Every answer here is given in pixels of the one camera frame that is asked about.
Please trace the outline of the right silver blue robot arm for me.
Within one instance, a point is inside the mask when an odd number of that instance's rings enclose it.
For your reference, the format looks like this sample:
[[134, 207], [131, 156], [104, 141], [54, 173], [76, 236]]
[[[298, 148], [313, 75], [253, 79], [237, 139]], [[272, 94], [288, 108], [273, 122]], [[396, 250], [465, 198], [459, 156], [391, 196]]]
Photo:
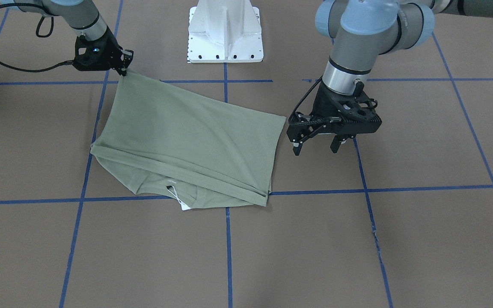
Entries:
[[69, 64], [79, 71], [115, 70], [125, 76], [134, 53], [124, 50], [92, 0], [2, 0], [22, 12], [36, 12], [44, 18], [62, 16], [74, 30], [74, 59]]

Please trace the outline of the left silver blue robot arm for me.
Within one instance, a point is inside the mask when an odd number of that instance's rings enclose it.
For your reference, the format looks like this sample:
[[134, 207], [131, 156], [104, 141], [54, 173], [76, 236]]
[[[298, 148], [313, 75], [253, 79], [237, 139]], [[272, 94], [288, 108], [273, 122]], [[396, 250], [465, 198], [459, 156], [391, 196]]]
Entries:
[[303, 144], [332, 134], [332, 152], [358, 134], [375, 133], [382, 124], [377, 100], [364, 86], [377, 57], [423, 44], [437, 14], [493, 18], [493, 0], [325, 0], [316, 13], [320, 34], [334, 40], [311, 113], [292, 111], [286, 134], [299, 155]]

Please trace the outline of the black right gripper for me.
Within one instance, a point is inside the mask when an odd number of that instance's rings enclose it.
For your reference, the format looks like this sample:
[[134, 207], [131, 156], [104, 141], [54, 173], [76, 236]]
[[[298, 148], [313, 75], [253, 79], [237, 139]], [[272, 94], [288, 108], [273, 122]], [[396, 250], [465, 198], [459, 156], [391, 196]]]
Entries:
[[117, 39], [112, 31], [107, 28], [102, 36], [108, 38], [107, 48], [109, 54], [109, 61], [111, 64], [111, 69], [116, 71], [121, 71], [121, 76], [127, 75], [127, 68], [131, 64], [134, 58], [133, 50], [122, 49], [121, 46], [118, 45]]

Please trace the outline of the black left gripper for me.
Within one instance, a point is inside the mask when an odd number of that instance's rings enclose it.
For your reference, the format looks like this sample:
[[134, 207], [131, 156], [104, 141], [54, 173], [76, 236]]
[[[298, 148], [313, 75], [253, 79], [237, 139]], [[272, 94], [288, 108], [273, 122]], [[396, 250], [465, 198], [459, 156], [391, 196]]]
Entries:
[[[300, 113], [299, 107], [314, 89], [317, 89], [317, 93], [311, 113]], [[364, 82], [354, 82], [351, 95], [357, 96], [361, 91], [364, 91]], [[342, 94], [335, 93], [323, 82], [317, 81], [296, 104], [288, 118], [287, 128], [287, 136], [289, 141], [293, 143], [295, 156], [300, 155], [303, 144], [307, 140], [319, 134], [334, 135], [330, 149], [335, 154], [347, 139], [353, 139], [358, 135], [352, 134], [352, 129], [346, 127], [344, 118], [336, 106], [338, 95]]]

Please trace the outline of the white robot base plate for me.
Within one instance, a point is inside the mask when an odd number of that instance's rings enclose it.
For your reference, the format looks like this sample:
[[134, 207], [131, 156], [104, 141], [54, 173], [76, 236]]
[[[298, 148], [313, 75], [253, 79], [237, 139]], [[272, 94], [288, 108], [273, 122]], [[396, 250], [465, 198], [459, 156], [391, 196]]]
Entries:
[[188, 17], [187, 62], [263, 61], [260, 10], [250, 0], [200, 0]]

